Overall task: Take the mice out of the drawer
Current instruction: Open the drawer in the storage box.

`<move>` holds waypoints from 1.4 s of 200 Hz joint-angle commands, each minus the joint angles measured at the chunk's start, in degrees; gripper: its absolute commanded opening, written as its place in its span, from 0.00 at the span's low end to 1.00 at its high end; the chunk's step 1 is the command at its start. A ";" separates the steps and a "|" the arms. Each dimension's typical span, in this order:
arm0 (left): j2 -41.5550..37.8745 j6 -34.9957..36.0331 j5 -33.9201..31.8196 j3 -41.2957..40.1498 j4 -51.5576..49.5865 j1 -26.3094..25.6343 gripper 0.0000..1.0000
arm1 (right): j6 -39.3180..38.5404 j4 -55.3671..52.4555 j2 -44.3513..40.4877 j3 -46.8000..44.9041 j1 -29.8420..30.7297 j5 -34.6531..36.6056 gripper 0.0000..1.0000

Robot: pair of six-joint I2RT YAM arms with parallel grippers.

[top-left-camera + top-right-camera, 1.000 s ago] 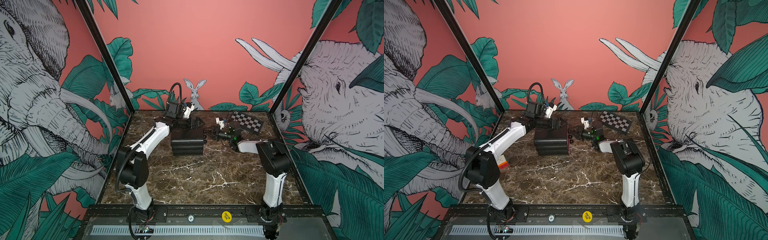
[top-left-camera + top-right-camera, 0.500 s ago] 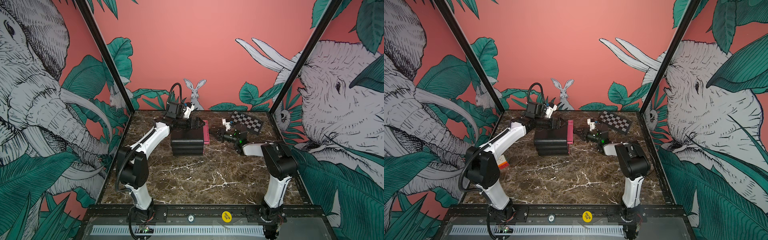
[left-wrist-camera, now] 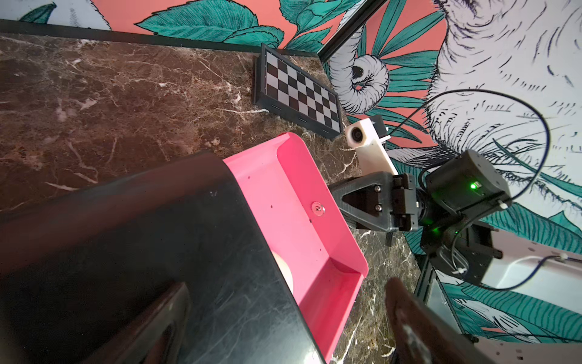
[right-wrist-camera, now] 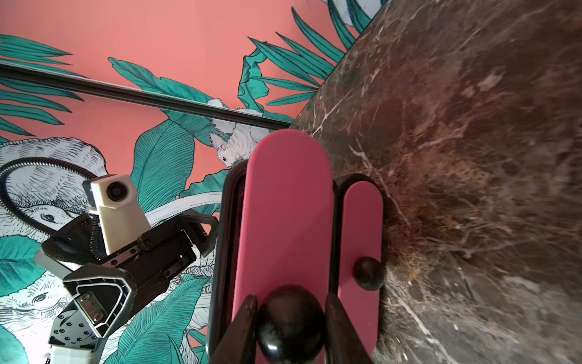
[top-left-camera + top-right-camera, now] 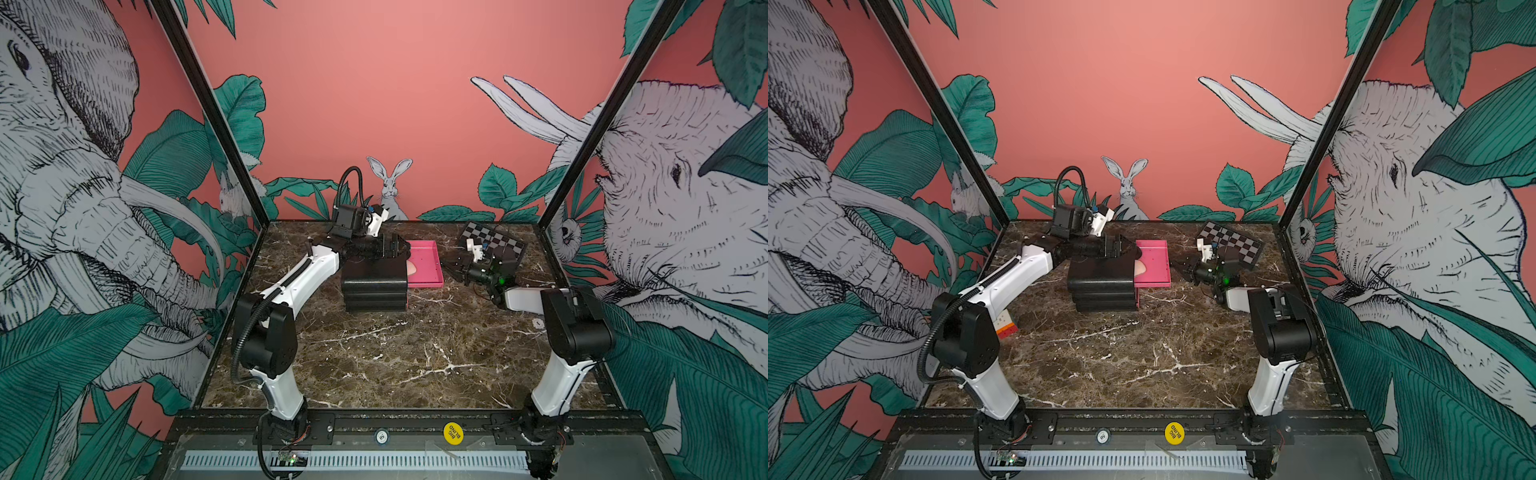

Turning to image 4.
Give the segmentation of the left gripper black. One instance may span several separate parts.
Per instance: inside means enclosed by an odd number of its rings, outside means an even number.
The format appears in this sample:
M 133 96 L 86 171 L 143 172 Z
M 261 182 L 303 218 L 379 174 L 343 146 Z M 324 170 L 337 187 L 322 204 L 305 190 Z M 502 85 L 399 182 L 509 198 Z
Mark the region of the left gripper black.
M 215 248 L 219 221 L 180 213 L 138 237 L 103 263 L 87 263 L 64 285 L 97 337 L 108 337 L 163 294 L 171 280 Z

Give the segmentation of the pink drawer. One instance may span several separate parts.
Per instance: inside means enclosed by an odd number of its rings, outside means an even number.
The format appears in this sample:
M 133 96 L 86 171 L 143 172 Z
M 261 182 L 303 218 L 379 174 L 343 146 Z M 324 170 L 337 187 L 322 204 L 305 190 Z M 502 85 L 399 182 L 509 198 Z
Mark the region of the pink drawer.
M 254 149 L 246 168 L 233 310 L 300 285 L 320 305 L 329 289 L 333 177 L 326 152 L 309 135 L 278 130 Z
M 337 295 L 367 353 L 377 345 L 380 290 L 362 288 L 354 276 L 359 259 L 381 261 L 383 197 L 378 187 L 360 176 L 344 180 Z

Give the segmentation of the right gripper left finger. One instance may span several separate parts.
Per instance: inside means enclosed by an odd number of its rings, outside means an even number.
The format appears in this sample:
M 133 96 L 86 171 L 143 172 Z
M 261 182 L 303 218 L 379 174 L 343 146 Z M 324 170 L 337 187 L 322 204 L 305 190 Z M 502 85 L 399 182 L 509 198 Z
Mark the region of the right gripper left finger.
M 210 356 L 210 364 L 253 364 L 256 361 L 258 311 L 256 295 L 248 295 L 228 326 L 217 349 Z

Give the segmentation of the black drawer cabinet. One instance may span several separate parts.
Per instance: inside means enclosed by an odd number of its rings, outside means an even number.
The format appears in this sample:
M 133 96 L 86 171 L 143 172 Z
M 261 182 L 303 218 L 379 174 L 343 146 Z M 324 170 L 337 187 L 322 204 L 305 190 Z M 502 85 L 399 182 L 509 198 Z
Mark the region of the black drawer cabinet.
M 209 331 L 206 342 L 206 350 L 208 354 L 213 354 L 215 352 L 237 312 L 233 310 L 233 289 L 240 231 L 242 227 L 246 168 L 246 163 L 240 163 L 234 167 L 229 172 L 224 186 L 221 223 L 219 225 L 216 253 L 217 262 L 214 274 Z M 360 176 L 365 180 L 373 182 L 373 180 L 363 174 L 351 174 L 333 180 L 333 232 L 330 253 L 329 289 L 327 295 L 337 295 L 338 289 L 342 206 L 340 201 L 340 198 L 342 197 L 340 185 L 344 180 L 353 176 Z M 359 259 L 354 267 L 354 276 L 362 288 L 370 291 L 376 289 L 380 290 L 384 277 L 384 269 L 381 261 L 377 262 L 375 259 L 371 258 Z

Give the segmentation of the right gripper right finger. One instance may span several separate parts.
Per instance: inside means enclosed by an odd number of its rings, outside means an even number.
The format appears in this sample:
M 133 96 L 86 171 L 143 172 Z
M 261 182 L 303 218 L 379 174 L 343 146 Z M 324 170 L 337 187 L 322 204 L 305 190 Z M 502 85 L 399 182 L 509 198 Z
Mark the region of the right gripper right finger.
M 370 363 L 362 341 L 336 294 L 328 294 L 325 305 L 326 363 Z

